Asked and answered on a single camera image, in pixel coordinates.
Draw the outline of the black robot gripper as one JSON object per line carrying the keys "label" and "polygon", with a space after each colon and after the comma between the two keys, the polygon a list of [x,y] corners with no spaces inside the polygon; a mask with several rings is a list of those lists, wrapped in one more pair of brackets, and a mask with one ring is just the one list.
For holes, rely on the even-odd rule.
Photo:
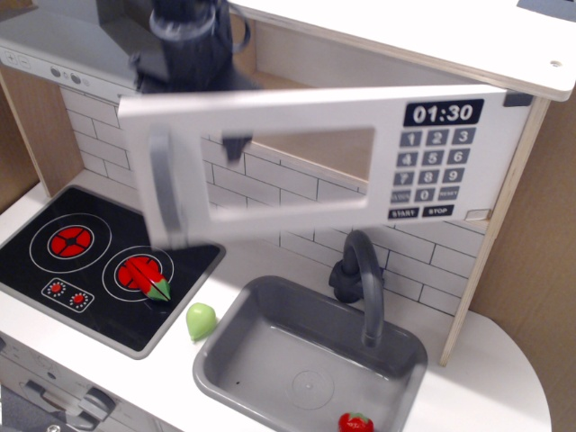
{"label": "black robot gripper", "polygon": [[[260,85],[233,64],[236,45],[231,28],[220,27],[200,40],[163,40],[159,49],[134,54],[137,88],[143,94],[258,90]],[[223,133],[229,163],[238,163],[252,133]]]}

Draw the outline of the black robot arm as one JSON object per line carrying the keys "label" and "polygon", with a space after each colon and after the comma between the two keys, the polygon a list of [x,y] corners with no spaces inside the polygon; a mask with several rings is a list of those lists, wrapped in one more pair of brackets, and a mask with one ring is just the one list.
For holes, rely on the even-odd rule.
{"label": "black robot arm", "polygon": [[143,94],[257,90],[259,85],[241,74],[233,56],[251,40],[248,19],[243,40],[233,40],[227,1],[154,1],[149,28],[158,49],[131,56],[137,88]]}

